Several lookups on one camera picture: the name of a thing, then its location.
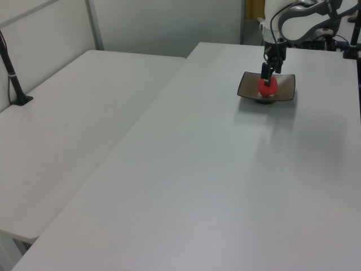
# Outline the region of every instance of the black cable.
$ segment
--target black cable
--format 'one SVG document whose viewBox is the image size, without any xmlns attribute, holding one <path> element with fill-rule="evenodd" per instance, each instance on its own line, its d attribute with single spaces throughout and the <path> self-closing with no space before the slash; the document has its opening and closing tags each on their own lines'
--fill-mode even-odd
<svg viewBox="0 0 361 271">
<path fill-rule="evenodd" d="M 276 64 L 276 62 L 270 62 L 270 61 L 268 60 L 268 58 L 266 58 L 266 55 L 267 55 L 267 54 L 266 54 L 266 51 L 267 51 L 267 50 L 265 50 L 265 52 L 263 53 L 263 59 L 264 59 L 268 64 L 271 64 L 271 65 L 272 65 L 272 64 Z"/>
<path fill-rule="evenodd" d="M 6 40 L 5 40 L 5 38 L 4 38 L 4 36 L 3 36 L 2 32 L 1 32 L 1 30 L 0 30 L 0 38 L 1 38 L 1 39 L 2 39 L 2 41 L 4 42 L 5 49 L 6 49 L 6 52 L 7 52 L 7 44 L 6 44 Z"/>
<path fill-rule="evenodd" d="M 7 44 L 6 44 L 5 38 L 4 38 L 1 30 L 0 30 L 0 38 L 5 45 L 5 49 L 6 49 L 6 53 L 7 53 Z M 7 98 L 9 100 L 9 104 L 12 105 L 11 99 L 10 99 L 10 76 L 7 76 Z"/>
<path fill-rule="evenodd" d="M 272 27 L 272 24 L 273 24 L 273 20 L 277 17 L 277 15 L 279 15 L 282 11 L 284 11 L 286 8 L 289 8 L 290 6 L 292 6 L 292 4 L 289 4 L 287 6 L 285 6 L 284 8 L 282 8 L 280 11 L 278 11 L 271 19 L 271 34 L 272 34 L 272 37 L 273 37 L 273 40 L 275 42 L 275 45 L 276 45 L 276 50 L 277 50 L 277 61 L 276 61 L 276 66 L 278 66 L 279 62 L 280 62 L 280 51 L 279 51 L 279 47 L 278 47 L 278 42 L 276 40 L 276 36 L 275 36 L 275 33 L 273 32 L 273 27 Z"/>
<path fill-rule="evenodd" d="M 340 35 L 335 35 L 336 37 L 340 37 L 340 38 L 342 38 L 344 41 L 346 41 L 347 42 L 347 45 L 349 45 L 350 43 L 348 42 L 348 40 L 347 39 L 345 39 L 343 36 L 340 36 Z"/>
<path fill-rule="evenodd" d="M 10 76 L 7 77 L 7 98 L 9 100 L 9 104 L 12 105 L 12 102 L 10 99 Z"/>
</svg>

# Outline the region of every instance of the white table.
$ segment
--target white table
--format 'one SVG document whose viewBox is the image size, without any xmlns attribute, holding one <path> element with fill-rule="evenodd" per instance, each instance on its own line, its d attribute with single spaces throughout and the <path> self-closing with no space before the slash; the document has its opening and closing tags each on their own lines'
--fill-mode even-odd
<svg viewBox="0 0 361 271">
<path fill-rule="evenodd" d="M 0 114 L 0 233 L 34 242 L 182 58 L 88 51 Z"/>
<path fill-rule="evenodd" d="M 262 50 L 199 44 L 14 271 L 361 270 L 356 64 L 290 49 L 262 106 Z"/>
</svg>

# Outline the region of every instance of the square plate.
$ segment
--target square plate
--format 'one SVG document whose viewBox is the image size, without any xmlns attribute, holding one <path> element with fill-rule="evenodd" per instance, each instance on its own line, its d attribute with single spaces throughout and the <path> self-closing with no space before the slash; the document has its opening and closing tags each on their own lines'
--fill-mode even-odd
<svg viewBox="0 0 361 271">
<path fill-rule="evenodd" d="M 260 73 L 245 72 L 238 88 L 238 96 L 253 99 L 260 103 L 286 102 L 293 100 L 296 93 L 295 75 L 273 75 L 278 82 L 278 90 L 275 95 L 263 97 L 258 91 Z"/>
</svg>

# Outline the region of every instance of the yellow object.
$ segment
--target yellow object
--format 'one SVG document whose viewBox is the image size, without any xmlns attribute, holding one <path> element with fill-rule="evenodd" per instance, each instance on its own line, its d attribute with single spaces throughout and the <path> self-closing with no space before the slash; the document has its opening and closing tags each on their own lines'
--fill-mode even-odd
<svg viewBox="0 0 361 271">
<path fill-rule="evenodd" d="M 246 0 L 246 20 L 265 17 L 265 0 Z"/>
</svg>

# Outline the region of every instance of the red object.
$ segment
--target red object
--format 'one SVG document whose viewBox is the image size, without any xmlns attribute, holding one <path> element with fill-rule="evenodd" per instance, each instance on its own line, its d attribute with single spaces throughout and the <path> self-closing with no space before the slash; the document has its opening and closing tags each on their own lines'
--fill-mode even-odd
<svg viewBox="0 0 361 271">
<path fill-rule="evenodd" d="M 276 77 L 271 76 L 271 85 L 270 86 L 265 86 L 265 80 L 262 78 L 259 79 L 258 91 L 259 91 L 259 93 L 261 93 L 261 95 L 263 97 L 268 97 L 272 94 L 276 94 L 277 89 L 278 89 L 278 83 L 277 83 Z"/>
</svg>

